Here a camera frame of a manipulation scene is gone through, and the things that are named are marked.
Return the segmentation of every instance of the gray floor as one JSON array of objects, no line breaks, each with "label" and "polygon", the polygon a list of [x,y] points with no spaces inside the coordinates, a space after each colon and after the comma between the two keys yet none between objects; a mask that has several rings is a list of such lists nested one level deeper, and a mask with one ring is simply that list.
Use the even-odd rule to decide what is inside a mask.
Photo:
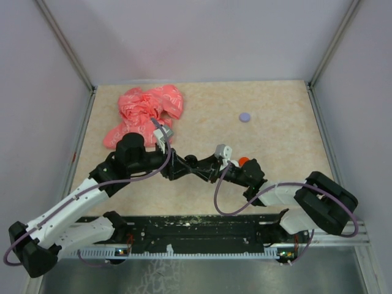
[{"label": "gray floor", "polygon": [[128,260],[91,268],[63,260],[43,279],[40,294],[366,293],[354,250],[311,248],[290,266],[261,260]]}]

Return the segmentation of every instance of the patterned fabric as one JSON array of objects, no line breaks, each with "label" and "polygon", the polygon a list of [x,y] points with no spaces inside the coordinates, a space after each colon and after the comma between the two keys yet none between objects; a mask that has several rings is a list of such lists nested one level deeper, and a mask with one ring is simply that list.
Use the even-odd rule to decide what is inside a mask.
[{"label": "patterned fabric", "polygon": [[[184,98],[174,85],[165,85],[143,92],[141,88],[128,90],[118,99],[118,110],[122,118],[120,125],[104,138],[106,148],[115,149],[125,134],[135,132],[145,139],[145,146],[154,146],[156,139],[151,118],[156,118],[160,124],[172,126],[172,119],[179,119],[183,113]],[[162,118],[167,113],[171,118]]]}]

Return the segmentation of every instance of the beige table surface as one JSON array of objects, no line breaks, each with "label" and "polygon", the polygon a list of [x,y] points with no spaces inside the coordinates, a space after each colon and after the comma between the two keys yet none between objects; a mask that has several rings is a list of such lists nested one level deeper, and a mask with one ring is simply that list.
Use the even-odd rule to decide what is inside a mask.
[{"label": "beige table surface", "polygon": [[[111,151],[102,140],[117,126],[117,100],[128,89],[149,89],[161,84],[102,85],[96,99],[80,154],[73,188],[76,188]],[[178,83],[184,95],[184,112],[173,120],[173,147],[184,157],[199,159],[212,155],[218,144],[233,148],[232,159],[256,158],[266,179],[303,181],[318,170],[331,177],[322,139],[304,81],[241,81]],[[251,121],[240,122],[242,112]],[[187,175],[176,181],[156,175],[132,183],[87,215],[115,210],[123,216],[217,214],[213,205],[215,184]],[[245,188],[224,182],[219,194],[223,211],[245,204]],[[281,207],[253,207],[244,213],[276,213]]]}]

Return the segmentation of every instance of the gray wall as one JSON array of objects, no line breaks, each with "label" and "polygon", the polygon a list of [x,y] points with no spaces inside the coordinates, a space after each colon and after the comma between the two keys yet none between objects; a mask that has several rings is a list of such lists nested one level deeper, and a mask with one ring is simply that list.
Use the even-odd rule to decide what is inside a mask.
[{"label": "gray wall", "polygon": [[92,82],[309,80],[351,0],[47,0]]},{"label": "gray wall", "polygon": [[392,2],[363,5],[316,94],[347,187],[392,290]]},{"label": "gray wall", "polygon": [[[27,222],[58,201],[88,91],[33,1],[3,1],[0,28],[3,254],[9,225]],[[1,293],[20,293],[25,281],[23,268],[1,263]]]}]

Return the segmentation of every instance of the purple round object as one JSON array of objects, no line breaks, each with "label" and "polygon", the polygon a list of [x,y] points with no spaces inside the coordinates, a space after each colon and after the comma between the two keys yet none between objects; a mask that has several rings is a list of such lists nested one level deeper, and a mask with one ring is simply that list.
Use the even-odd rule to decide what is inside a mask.
[{"label": "purple round object", "polygon": [[242,112],[239,115],[239,120],[242,121],[243,123],[247,123],[248,121],[251,120],[251,115],[248,112]]}]

